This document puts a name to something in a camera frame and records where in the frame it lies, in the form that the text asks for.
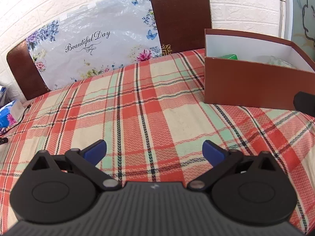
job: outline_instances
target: painted wall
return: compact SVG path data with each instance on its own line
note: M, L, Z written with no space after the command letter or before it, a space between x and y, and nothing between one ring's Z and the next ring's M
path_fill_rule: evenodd
M315 60L315 0L293 0L292 41Z
M58 15L93 0L0 0L0 84L25 100L6 62L15 45ZM280 0L210 0L214 28L278 36Z

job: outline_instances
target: green package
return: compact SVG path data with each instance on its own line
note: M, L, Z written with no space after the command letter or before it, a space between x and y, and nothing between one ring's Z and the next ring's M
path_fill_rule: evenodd
M237 56L235 54L224 55L224 56L221 56L220 58L237 60Z

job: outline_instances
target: bed sheet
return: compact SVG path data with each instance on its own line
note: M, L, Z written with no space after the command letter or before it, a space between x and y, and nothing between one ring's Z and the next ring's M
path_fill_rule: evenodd
M64 154L99 139L108 150L97 167L123 182L186 185L211 168L202 155L206 139L246 155L268 150L298 194L290 222L309 231L315 222L314 118L207 105L203 93L202 49L140 62L34 99L21 124L7 133L8 144L0 146L0 233L16 222L9 194L37 151Z

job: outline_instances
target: headboard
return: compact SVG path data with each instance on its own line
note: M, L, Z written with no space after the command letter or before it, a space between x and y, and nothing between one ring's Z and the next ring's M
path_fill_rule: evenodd
M209 0L151 0L151 3L163 55L205 47L204 29L212 28ZM34 65L25 40L8 52L7 62L27 100L50 91Z

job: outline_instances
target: silver screw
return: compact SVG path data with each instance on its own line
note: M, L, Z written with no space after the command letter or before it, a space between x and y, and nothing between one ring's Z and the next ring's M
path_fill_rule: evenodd
M116 187L118 185L118 181L115 179L106 179L103 181L103 185L105 187Z
M190 182L190 187L194 189L201 189L204 188L206 184L200 180L194 180Z

